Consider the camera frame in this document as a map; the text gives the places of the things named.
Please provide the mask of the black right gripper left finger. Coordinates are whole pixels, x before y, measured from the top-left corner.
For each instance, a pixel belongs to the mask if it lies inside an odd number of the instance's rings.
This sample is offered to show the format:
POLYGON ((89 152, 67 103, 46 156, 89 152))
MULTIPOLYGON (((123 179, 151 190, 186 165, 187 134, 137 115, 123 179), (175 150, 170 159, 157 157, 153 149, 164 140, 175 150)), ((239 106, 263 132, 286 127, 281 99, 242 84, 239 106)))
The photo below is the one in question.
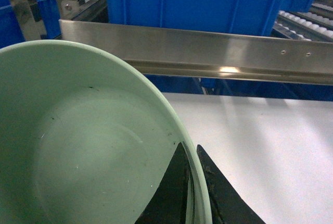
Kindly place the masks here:
POLYGON ((192 176, 182 143, 178 143, 152 199, 136 223, 189 223, 193 212, 192 176))

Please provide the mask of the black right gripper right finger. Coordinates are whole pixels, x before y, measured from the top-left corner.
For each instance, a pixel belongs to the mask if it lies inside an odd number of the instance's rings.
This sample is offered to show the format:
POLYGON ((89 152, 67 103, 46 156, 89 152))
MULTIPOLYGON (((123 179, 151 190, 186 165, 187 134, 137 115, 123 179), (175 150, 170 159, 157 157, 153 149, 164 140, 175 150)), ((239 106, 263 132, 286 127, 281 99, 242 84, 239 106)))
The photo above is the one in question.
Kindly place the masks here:
POLYGON ((197 154, 203 168, 213 223, 264 223, 240 197, 201 145, 197 154))

